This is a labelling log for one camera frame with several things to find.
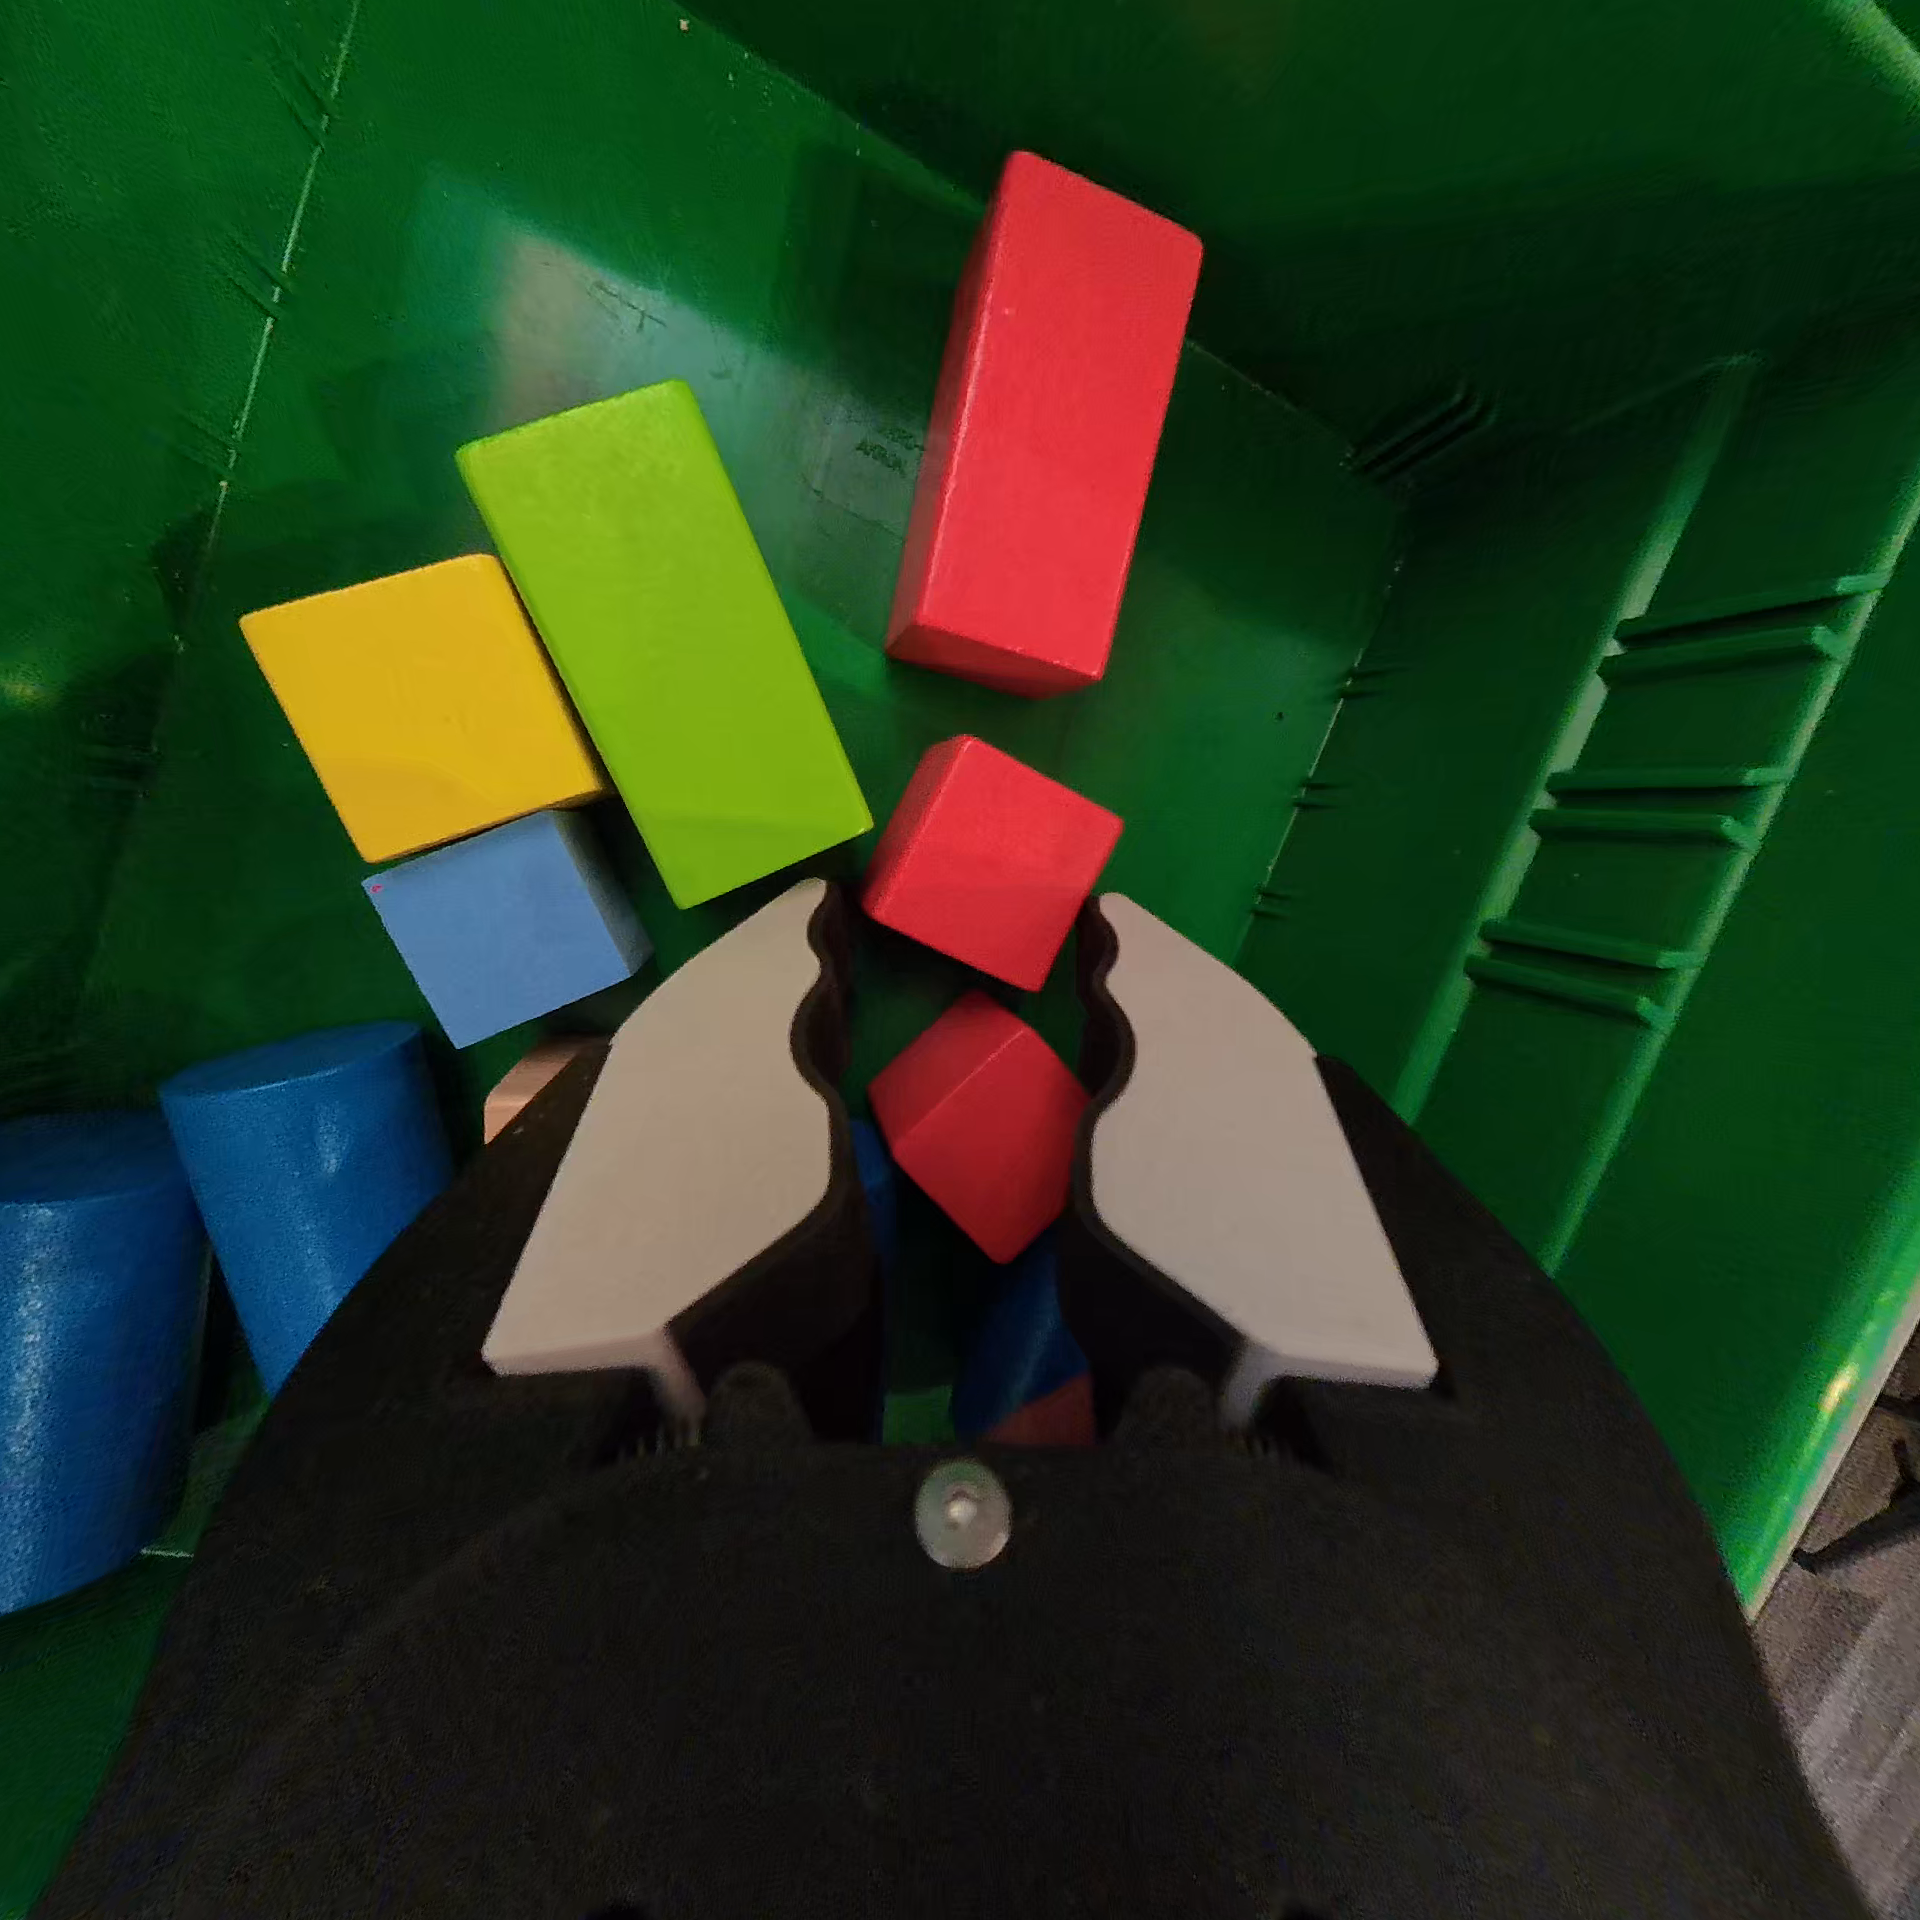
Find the long red wooden block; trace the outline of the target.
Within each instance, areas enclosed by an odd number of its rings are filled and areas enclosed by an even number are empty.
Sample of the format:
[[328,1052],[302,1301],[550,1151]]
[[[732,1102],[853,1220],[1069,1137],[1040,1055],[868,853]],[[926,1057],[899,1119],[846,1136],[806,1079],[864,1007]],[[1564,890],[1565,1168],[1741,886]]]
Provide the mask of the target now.
[[1202,256],[1107,185],[1005,156],[950,305],[890,657],[1026,700],[1107,674]]

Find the light blue wooden cube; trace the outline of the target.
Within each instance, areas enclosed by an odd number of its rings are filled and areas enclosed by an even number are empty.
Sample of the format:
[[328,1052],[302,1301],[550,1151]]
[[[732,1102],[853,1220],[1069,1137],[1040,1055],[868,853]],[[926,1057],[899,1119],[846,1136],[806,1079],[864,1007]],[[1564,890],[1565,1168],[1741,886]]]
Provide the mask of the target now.
[[364,894],[454,1048],[611,989],[653,954],[573,809],[406,857],[369,874]]

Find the yellow wooden cube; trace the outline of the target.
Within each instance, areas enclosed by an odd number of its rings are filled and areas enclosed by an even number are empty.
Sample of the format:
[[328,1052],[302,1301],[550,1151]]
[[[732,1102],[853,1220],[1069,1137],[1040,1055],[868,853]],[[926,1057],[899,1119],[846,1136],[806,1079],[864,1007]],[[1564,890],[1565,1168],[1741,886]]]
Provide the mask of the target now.
[[609,793],[493,556],[258,608],[238,626],[366,864]]

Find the natural wooden cube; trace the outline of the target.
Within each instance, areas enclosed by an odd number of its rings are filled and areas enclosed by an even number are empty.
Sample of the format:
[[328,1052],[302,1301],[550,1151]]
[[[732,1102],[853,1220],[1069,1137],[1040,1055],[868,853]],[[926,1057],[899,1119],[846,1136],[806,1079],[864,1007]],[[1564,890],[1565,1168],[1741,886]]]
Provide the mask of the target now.
[[510,1068],[486,1092],[483,1106],[483,1145],[505,1136],[522,1118],[541,1103],[558,1102],[558,1112],[577,1121],[606,1068],[609,1039],[560,1038],[541,1039]]

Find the lime green wooden block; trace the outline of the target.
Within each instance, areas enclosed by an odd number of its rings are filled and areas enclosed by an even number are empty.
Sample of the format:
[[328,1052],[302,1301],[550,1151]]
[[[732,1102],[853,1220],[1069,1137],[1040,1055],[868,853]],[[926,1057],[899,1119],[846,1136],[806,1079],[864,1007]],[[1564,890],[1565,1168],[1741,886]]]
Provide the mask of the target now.
[[472,438],[454,464],[674,905],[874,828],[684,378]]

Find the blue cylinder block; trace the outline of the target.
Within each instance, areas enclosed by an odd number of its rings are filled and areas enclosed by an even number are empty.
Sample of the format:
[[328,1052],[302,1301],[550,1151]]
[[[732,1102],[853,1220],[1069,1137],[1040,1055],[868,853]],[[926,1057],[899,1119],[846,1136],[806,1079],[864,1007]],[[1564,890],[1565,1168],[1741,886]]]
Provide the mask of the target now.
[[324,1026],[157,1087],[267,1399],[452,1177],[422,1033]]
[[8,1119],[3,1610],[107,1576],[185,1486],[209,1256],[156,1111]]

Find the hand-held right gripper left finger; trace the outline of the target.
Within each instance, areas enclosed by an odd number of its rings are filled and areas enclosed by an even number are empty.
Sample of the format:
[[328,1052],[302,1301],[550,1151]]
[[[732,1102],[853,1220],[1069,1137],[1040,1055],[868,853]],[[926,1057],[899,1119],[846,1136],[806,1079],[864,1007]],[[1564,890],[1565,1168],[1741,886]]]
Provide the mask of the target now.
[[721,1378],[778,1369],[817,1426],[877,1424],[877,1240],[838,1077],[846,890],[797,879],[617,1028],[485,1362],[643,1370],[698,1424]]

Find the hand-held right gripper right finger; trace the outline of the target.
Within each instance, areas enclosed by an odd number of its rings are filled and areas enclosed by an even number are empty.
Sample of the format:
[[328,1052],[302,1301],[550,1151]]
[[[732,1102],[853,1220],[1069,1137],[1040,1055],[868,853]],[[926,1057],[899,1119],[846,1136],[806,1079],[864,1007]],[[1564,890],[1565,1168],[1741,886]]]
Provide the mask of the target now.
[[1278,1382],[1425,1392],[1437,1354],[1304,1031],[1129,896],[1077,920],[1084,1006],[1064,1318],[1116,1429],[1194,1376],[1224,1429]]

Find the small red wooden cube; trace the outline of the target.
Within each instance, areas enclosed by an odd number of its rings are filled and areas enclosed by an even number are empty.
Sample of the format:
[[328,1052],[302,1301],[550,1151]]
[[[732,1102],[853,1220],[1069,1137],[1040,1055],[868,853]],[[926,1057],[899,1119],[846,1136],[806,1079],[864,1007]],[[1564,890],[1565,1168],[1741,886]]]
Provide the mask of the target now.
[[1037,992],[1123,834],[1123,815],[979,736],[928,748],[859,889],[866,917]]
[[1066,1210],[1089,1090],[998,999],[958,999],[868,1100],[893,1161],[988,1258],[1020,1258]]

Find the green plastic bin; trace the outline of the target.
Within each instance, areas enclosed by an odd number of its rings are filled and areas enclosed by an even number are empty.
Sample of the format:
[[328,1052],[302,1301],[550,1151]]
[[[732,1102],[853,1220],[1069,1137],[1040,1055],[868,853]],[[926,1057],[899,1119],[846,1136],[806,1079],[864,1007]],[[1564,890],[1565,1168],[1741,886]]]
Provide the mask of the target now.
[[[1205,256],[1107,674],[884,653],[1009,153]],[[4,1914],[1870,1914],[1745,1620],[1915,1285],[1915,4],[4,4],[4,1116],[429,1026],[240,615],[709,422],[874,828],[977,734],[1307,1034],[1437,1354],[1084,1448],[492,1376],[577,1121],[4,1622]]]

